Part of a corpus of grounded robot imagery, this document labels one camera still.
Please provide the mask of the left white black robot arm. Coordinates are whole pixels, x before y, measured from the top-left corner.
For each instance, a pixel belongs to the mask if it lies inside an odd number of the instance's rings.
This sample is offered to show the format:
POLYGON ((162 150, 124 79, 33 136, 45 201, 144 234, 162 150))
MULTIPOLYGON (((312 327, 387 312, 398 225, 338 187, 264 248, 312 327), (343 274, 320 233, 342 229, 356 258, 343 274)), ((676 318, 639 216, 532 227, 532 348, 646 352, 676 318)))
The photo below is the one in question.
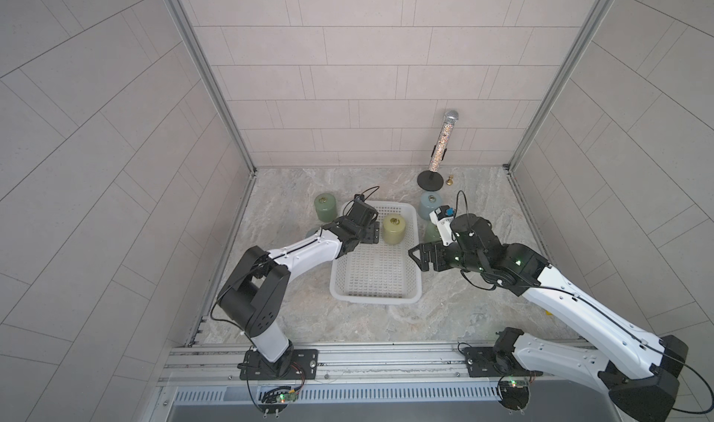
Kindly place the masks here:
POLYGON ((345 214, 294 245, 270 251, 247 249, 216 298, 214 306, 227 315, 223 321, 241 329, 262 360, 282 374, 291 364, 294 346, 275 320, 289 283, 360 244, 376 244, 378 216, 360 193, 347 204, 345 214))

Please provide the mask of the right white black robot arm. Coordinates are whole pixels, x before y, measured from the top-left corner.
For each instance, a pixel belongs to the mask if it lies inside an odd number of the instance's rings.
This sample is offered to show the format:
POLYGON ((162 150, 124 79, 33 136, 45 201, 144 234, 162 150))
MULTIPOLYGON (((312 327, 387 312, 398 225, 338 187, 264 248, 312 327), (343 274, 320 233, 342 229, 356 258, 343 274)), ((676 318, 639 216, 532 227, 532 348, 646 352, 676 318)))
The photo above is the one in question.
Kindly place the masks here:
POLYGON ((542 372, 608 395, 637 421, 668 418, 688 354, 680 338, 660 338, 620 317, 535 250, 501 243, 487 219, 472 213, 458 216, 442 206, 431 213, 431 222, 440 241, 408 251, 422 271, 478 273, 492 289, 506 289, 543 308, 591 344, 587 349, 565 346, 508 327, 493 347, 500 375, 542 372))

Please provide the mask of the yellow-green canister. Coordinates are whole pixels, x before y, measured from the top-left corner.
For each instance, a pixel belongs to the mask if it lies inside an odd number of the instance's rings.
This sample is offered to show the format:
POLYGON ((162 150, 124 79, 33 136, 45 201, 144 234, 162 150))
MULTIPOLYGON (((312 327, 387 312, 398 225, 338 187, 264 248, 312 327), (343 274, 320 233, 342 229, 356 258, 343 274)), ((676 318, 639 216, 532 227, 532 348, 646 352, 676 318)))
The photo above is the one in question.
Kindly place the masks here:
POLYGON ((381 236, 387 245, 399 245, 406 234, 406 219, 399 214, 386 215, 382 221, 381 236))

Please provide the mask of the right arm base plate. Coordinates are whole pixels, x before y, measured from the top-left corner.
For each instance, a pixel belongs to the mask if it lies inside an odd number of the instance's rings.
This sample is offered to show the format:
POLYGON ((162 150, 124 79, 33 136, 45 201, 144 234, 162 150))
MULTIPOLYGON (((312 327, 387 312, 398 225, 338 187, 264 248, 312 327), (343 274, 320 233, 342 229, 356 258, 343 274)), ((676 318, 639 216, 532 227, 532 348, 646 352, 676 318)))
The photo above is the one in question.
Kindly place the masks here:
POLYGON ((527 370, 514 355, 492 347, 459 348, 470 377, 541 377, 543 372, 527 370))

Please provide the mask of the green canister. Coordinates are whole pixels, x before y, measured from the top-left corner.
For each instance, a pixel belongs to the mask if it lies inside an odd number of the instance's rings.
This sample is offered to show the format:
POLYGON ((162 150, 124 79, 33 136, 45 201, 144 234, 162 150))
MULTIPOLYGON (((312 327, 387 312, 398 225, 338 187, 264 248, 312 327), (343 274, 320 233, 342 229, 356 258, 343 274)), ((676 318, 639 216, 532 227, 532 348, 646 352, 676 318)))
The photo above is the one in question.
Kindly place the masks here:
POLYGON ((319 221, 332 222, 338 217, 337 199, 332 193, 321 193, 313 201, 319 221))
POLYGON ((438 227, 432 223, 428 223, 425 227, 423 243, 441 243, 442 237, 438 227))

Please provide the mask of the white plastic perforated basket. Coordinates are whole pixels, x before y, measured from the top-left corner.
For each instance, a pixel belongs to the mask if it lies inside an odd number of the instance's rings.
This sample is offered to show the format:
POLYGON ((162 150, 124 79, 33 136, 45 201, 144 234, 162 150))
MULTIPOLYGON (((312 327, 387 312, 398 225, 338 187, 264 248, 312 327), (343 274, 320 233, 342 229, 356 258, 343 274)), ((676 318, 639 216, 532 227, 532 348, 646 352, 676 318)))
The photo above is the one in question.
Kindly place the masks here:
POLYGON ((383 239, 375 245, 360 244, 355 251, 335 260, 331 267, 330 293, 338 300, 359 304, 413 304, 422 296, 421 271, 408 250, 419 243, 418 214, 410 204, 374 201, 379 235, 384 221, 401 218, 405 232, 398 245, 383 239))

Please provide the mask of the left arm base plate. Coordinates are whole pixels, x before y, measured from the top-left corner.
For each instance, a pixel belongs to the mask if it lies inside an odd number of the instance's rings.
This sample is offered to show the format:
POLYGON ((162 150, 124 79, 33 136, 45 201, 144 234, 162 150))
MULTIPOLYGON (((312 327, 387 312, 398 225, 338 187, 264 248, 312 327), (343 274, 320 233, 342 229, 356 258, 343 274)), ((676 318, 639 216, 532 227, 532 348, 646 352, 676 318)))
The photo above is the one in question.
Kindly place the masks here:
POLYGON ((258 351, 248 351, 238 369, 241 380, 315 379, 318 360, 317 349, 291 348, 275 363, 268 362, 258 351))

